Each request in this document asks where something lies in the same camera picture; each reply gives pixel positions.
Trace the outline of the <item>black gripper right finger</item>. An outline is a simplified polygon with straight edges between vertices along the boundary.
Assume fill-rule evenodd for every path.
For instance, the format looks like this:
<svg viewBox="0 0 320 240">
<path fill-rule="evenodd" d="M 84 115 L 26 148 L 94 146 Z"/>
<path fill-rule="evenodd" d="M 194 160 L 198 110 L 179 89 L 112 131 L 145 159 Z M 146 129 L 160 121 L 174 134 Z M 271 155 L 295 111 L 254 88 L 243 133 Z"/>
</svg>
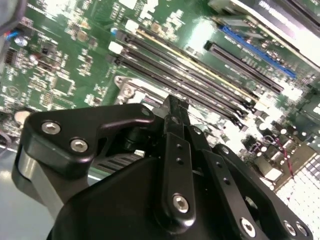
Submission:
<svg viewBox="0 0 320 240">
<path fill-rule="evenodd" d="M 193 168 L 209 193 L 200 202 L 221 240 L 312 240 L 309 227 L 227 146 L 211 147 L 190 123 L 189 105 L 179 110 L 191 145 Z"/>
</svg>

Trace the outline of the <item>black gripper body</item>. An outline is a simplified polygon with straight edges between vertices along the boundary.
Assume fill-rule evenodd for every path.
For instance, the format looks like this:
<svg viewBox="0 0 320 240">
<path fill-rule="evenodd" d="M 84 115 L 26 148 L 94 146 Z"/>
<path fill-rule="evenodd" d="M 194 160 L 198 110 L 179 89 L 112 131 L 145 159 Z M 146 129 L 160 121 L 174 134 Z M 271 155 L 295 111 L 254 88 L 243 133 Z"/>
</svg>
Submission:
<svg viewBox="0 0 320 240">
<path fill-rule="evenodd" d="M 160 162 L 139 160 L 73 196 L 59 212 L 51 240 L 235 240 L 209 181 L 193 174 L 195 223 L 182 234 L 167 232 L 154 206 Z"/>
</svg>

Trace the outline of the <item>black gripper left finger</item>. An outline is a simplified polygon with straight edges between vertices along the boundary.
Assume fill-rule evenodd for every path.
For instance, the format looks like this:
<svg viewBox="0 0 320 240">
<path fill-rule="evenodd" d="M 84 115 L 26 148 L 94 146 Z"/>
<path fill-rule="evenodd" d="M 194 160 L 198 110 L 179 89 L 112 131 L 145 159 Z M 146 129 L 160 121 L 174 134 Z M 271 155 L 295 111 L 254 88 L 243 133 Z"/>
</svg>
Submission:
<svg viewBox="0 0 320 240">
<path fill-rule="evenodd" d="M 160 108 L 140 103 L 33 113 L 22 130 L 15 165 L 56 221 L 78 193 L 129 165 L 159 160 L 153 212 L 162 227 L 196 221 L 191 145 L 179 104 L 168 96 Z"/>
</svg>

